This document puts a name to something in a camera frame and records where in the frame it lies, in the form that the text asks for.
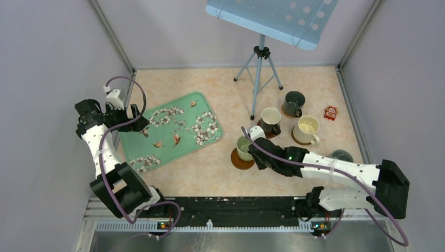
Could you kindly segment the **dark brown wooden coaster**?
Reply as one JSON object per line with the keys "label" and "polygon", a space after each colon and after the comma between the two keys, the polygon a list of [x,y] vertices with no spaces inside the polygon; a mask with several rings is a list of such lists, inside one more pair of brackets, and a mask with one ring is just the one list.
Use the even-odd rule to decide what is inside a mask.
{"label": "dark brown wooden coaster", "polygon": [[233,151],[232,151],[232,153],[231,153],[231,156],[230,156],[230,159],[231,159],[232,165],[233,165],[235,168],[239,169],[239,170],[247,170],[247,169],[250,169],[251,167],[253,167],[253,165],[254,165],[254,163],[255,163],[254,160],[251,160],[251,161],[245,161],[245,160],[242,160],[242,159],[239,157],[236,148],[233,149]]}

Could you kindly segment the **pale green cup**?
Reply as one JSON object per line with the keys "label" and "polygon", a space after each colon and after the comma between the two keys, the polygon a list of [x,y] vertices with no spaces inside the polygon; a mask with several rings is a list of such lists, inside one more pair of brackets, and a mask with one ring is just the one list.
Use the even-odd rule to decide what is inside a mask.
{"label": "pale green cup", "polygon": [[249,153],[250,144],[250,141],[245,136],[240,136],[236,144],[236,150],[239,158],[246,162],[253,161],[253,157]]}

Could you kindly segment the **green floral serving tray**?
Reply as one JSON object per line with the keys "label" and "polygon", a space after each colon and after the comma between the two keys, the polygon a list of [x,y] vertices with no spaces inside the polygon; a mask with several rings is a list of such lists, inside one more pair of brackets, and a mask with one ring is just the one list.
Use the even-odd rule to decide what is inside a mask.
{"label": "green floral serving tray", "polygon": [[144,173],[200,150],[224,134],[205,96],[192,92],[142,114],[149,121],[139,132],[121,132],[127,163]]}

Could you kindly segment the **white and black cup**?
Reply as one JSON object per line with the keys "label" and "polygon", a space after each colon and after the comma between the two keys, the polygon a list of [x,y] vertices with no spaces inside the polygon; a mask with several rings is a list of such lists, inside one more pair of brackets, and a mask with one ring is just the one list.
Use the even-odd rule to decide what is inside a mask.
{"label": "white and black cup", "polygon": [[281,113],[276,108],[265,108],[261,113],[259,126],[267,137],[275,137],[281,133]]}

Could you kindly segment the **cream cup with yellow inside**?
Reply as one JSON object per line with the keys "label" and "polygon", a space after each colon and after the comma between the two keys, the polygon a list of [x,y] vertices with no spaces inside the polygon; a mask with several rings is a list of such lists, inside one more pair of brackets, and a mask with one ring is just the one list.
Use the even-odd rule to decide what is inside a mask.
{"label": "cream cup with yellow inside", "polygon": [[311,115],[302,116],[297,124],[293,127],[293,133],[295,137],[301,142],[311,142],[311,145],[319,145],[320,138],[317,133],[320,129],[318,120]]}

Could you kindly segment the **light tan wooden coaster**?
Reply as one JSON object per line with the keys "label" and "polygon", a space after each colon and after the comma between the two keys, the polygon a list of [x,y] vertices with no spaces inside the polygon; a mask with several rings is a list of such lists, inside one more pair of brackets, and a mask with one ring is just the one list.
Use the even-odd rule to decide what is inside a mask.
{"label": "light tan wooden coaster", "polygon": [[296,115],[290,115],[290,114],[287,114],[287,113],[285,112],[285,110],[284,110],[284,106],[281,106],[281,113],[282,113],[284,116],[286,116],[287,118],[291,118],[291,119],[293,119],[293,118],[300,118],[300,117],[303,115],[302,110],[301,110],[300,108],[297,109],[297,111],[296,111]]}

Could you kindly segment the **dark grey cup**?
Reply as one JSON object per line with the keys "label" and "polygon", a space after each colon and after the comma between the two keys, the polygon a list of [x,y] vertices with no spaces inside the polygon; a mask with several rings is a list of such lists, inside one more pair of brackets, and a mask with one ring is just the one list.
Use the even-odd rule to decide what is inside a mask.
{"label": "dark grey cup", "polygon": [[306,102],[305,96],[299,91],[290,91],[285,95],[283,102],[284,110],[287,114],[296,115],[298,108],[302,109]]}

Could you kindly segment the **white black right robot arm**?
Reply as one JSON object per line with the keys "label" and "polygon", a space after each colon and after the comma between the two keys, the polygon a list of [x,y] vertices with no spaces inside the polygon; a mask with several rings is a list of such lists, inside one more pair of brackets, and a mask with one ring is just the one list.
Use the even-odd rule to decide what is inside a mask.
{"label": "white black right robot arm", "polygon": [[270,168],[287,177],[321,179],[344,185],[344,188],[320,186],[308,201],[314,216],[327,211],[373,209],[384,216],[405,219],[410,182],[391,160],[381,164],[359,164],[322,156],[296,146],[280,147],[269,139],[249,142],[248,152],[258,168]]}

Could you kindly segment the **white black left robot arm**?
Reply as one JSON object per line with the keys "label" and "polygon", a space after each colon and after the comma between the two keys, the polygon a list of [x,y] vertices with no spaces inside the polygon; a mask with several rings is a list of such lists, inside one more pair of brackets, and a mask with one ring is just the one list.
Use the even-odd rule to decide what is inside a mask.
{"label": "white black left robot arm", "polygon": [[136,132],[149,125],[137,105],[130,107],[132,118],[125,109],[118,109],[110,102],[105,112],[94,99],[82,100],[75,105],[79,113],[76,134],[88,145],[96,168],[96,179],[90,187],[117,218],[132,213],[145,202],[154,216],[162,217],[168,211],[168,202],[158,189],[147,186],[129,164],[117,158],[108,131],[117,125],[119,132]]}

